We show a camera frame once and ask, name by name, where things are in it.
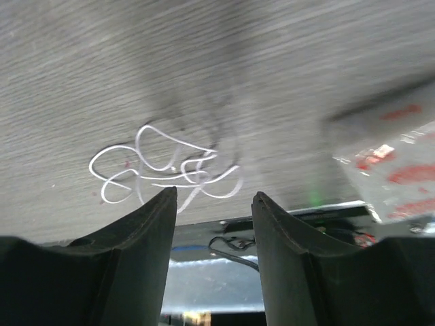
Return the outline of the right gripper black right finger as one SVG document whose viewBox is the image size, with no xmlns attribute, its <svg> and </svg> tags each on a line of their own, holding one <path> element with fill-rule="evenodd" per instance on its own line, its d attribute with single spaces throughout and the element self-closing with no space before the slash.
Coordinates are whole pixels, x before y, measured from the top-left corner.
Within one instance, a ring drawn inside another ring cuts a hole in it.
<svg viewBox="0 0 435 326">
<path fill-rule="evenodd" d="M 293 217 L 266 194 L 251 206 L 269 325 L 433 325 L 434 239 L 361 248 Z"/>
</svg>

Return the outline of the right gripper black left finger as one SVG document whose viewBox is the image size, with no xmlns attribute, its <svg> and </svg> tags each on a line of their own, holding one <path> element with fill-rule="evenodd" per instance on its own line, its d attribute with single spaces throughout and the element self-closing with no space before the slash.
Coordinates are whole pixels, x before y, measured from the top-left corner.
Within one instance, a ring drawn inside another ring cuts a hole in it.
<svg viewBox="0 0 435 326">
<path fill-rule="evenodd" d="M 2 325 L 157 325 L 177 190 L 65 247 L 1 238 Z"/>
</svg>

